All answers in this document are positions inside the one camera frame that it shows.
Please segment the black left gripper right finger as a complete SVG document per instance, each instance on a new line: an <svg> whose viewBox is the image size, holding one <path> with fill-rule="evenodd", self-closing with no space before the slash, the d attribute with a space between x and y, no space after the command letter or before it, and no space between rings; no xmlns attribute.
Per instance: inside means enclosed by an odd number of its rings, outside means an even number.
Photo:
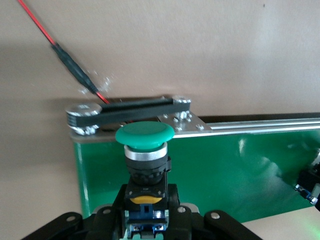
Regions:
<svg viewBox="0 0 320 240"><path fill-rule="evenodd" d="M180 203L176 184L168 185L168 240L260 240L261 238L222 210L203 216Z"/></svg>

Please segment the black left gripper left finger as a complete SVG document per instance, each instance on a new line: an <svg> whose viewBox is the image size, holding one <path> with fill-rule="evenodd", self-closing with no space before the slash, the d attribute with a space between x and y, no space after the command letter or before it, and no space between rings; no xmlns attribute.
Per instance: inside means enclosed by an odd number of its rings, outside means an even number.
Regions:
<svg viewBox="0 0 320 240"><path fill-rule="evenodd" d="M123 184L112 205L100 206L87 218L77 212L64 213L25 236L24 240L115 240L121 234L120 208L124 203Z"/></svg>

